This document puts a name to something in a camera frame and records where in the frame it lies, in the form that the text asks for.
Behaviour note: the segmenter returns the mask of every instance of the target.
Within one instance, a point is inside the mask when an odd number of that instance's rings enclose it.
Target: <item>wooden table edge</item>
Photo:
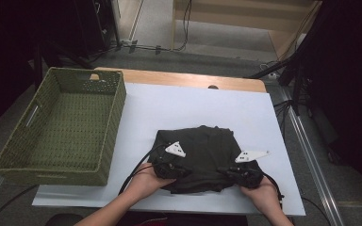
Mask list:
[[[143,70],[99,67],[95,70],[121,71],[124,81],[151,85],[208,88],[216,86],[219,89],[252,92],[267,92],[263,81],[256,79],[220,77],[217,75],[195,73],[166,73]]]

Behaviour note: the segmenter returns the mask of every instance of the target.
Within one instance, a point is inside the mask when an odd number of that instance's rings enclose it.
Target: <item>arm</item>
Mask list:
[[[83,225],[116,225],[125,212],[138,201],[152,195],[159,188],[168,185],[175,180],[157,178],[152,164],[145,163],[140,165],[139,170],[143,169],[133,177],[127,189],[116,197],[105,207],[99,209],[90,216],[84,218],[76,226]]]
[[[240,187],[243,194],[248,196],[255,207],[266,216],[273,226],[293,226],[280,207],[277,191],[272,182],[264,177],[260,186],[255,189]]]

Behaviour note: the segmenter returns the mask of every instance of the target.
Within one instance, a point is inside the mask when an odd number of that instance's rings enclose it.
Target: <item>metal rail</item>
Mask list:
[[[282,96],[285,100],[290,100],[290,94],[287,88],[281,88]],[[336,201],[331,192],[330,187],[325,181],[325,177],[322,173],[321,167],[317,161],[317,157],[313,151],[313,147],[311,146],[310,139],[308,138],[304,126],[301,121],[301,117],[296,116],[292,109],[288,112],[290,119],[292,121],[292,125],[296,131],[299,142],[302,145],[302,150],[304,152],[304,157],[307,161],[307,165],[310,168],[311,175],[313,176],[314,183],[316,184],[317,190],[319,191],[320,198],[322,204],[324,205],[324,209],[327,217],[331,221],[331,224],[334,226],[344,226],[342,217],[337,208]]]

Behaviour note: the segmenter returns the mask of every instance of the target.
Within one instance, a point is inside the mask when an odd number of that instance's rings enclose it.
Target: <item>right hand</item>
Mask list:
[[[138,201],[152,195],[159,188],[175,181],[175,179],[161,179],[156,177],[152,163],[143,163],[137,170],[141,171],[134,175],[124,192],[131,193]]]
[[[243,194],[251,198],[258,211],[264,214],[273,226],[293,226],[281,209],[277,189],[264,177],[258,188],[240,186]]]
[[[280,209],[277,190],[267,177],[263,178],[260,186],[257,188],[251,189],[240,186],[240,190],[243,194],[248,196],[254,203],[255,207],[265,215],[274,209]]]

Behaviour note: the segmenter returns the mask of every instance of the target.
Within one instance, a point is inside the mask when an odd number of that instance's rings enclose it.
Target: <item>left hand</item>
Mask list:
[[[131,180],[124,192],[131,193],[138,200],[142,200],[157,191],[159,188],[173,183],[174,179],[156,177],[152,163],[143,163],[137,169],[141,170]]]

